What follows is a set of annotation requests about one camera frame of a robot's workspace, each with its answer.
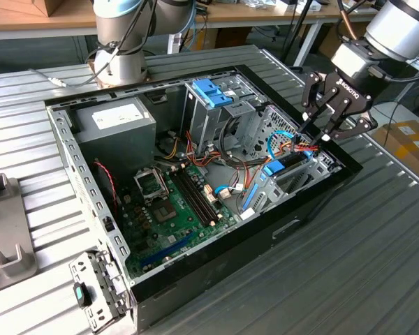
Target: yellow wire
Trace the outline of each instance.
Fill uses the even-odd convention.
[[[179,140],[178,140],[178,138],[176,138],[175,139],[175,142],[174,142],[174,147],[172,148],[171,153],[169,155],[167,155],[165,157],[165,159],[171,159],[172,157],[175,156],[175,154],[177,153],[177,144],[178,144],[178,142],[179,142]]]

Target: cardboard box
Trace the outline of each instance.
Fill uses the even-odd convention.
[[[380,127],[372,137],[383,146],[388,125]],[[419,123],[405,121],[391,124],[385,149],[419,176]]]
[[[0,8],[37,16],[50,16],[63,0],[0,0]]]

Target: wooden workbench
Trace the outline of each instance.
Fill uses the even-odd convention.
[[[286,10],[286,6],[281,2],[277,6],[270,6],[267,9],[252,9],[241,3],[214,2],[208,6],[207,28],[286,25],[291,23],[292,15],[293,11]],[[368,22],[373,16],[352,14],[351,21]],[[339,10],[334,1],[329,6],[323,6],[319,12],[308,13],[304,23],[310,24],[311,28],[295,65],[302,65],[321,26],[325,23],[336,22],[339,17]],[[196,28],[201,28],[203,24],[203,18],[197,16]],[[96,34],[95,15],[89,0],[65,0],[51,17],[0,9],[0,40],[94,34]]]
[[[283,22],[291,20],[292,11],[285,6],[270,6],[267,9],[252,9],[241,3],[213,3],[208,6],[208,28],[245,27],[245,22],[262,23]],[[352,15],[354,19],[370,20],[373,15]],[[315,20],[337,20],[339,10],[336,4],[323,6],[320,12],[308,13],[307,23]],[[203,23],[200,16],[196,17],[197,23]],[[26,31],[38,29],[86,29],[95,28],[95,15],[89,0],[65,0],[51,17],[41,17],[10,10],[0,9],[0,31]]]

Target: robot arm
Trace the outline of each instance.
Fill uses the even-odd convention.
[[[340,45],[331,59],[336,66],[334,73],[309,75],[302,98],[306,111],[300,131],[313,123],[327,104],[334,112],[312,144],[331,138],[340,140],[376,128],[377,122],[369,113],[374,97],[389,82],[419,80],[419,76],[402,80],[392,78],[382,67],[389,60],[407,61],[418,55],[419,0],[388,0],[368,25],[363,38],[348,39]],[[356,114],[360,116],[355,127],[341,130],[346,118]]]
[[[95,73],[104,68],[99,80],[117,86],[146,78],[142,53],[145,40],[189,28],[196,14],[196,0],[95,0],[93,8],[101,44],[94,62]],[[116,47],[119,51],[112,54]]]

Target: ram slot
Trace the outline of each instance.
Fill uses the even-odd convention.
[[[190,208],[192,208],[205,227],[210,225],[212,221],[218,221],[216,212],[207,203],[187,173],[179,172],[174,174],[171,176],[171,180],[178,187]]]

